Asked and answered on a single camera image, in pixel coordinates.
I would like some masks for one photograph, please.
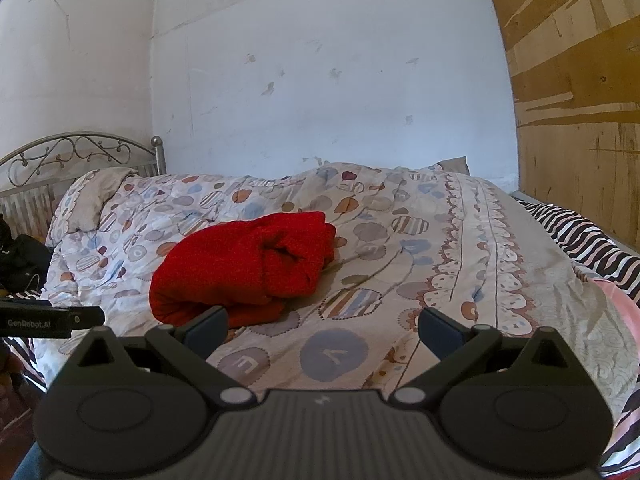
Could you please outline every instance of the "patterned blanket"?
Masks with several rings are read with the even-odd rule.
[[[617,417],[631,394],[638,350],[603,292],[515,200],[491,183],[434,167],[411,171],[329,164],[281,180],[217,175],[129,176],[99,224],[65,232],[82,180],[49,232],[55,246],[43,298],[100,305],[117,335],[158,322],[153,272],[183,237],[213,223],[276,211],[320,210],[337,228],[336,259],[311,298],[275,323],[230,331],[208,361],[258,394],[266,388],[380,388],[433,365],[416,319],[434,306],[512,336],[557,328]],[[35,340],[47,383],[82,339]]]

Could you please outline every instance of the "folded clothing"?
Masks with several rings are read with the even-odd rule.
[[[274,213],[187,236],[153,275],[152,313],[180,326],[219,304],[229,328],[276,321],[282,300],[313,294],[334,259],[335,227],[324,220],[322,212]]]

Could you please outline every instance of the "wooden panel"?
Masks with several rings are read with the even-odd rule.
[[[494,0],[520,189],[640,248],[640,0]]]

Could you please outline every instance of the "white wall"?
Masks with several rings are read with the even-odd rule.
[[[1,0],[0,157],[70,130],[148,140],[153,8],[154,0]]]
[[[473,174],[517,185],[491,0],[156,0],[152,110],[174,172],[466,155]]]

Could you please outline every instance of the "wall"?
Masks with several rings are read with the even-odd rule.
[[[640,248],[640,0],[494,0],[520,189]]]
[[[491,0],[157,0],[152,108],[173,172],[466,155],[473,174],[516,187]]]
[[[2,0],[0,156],[71,130],[148,140],[153,6],[154,0]]]

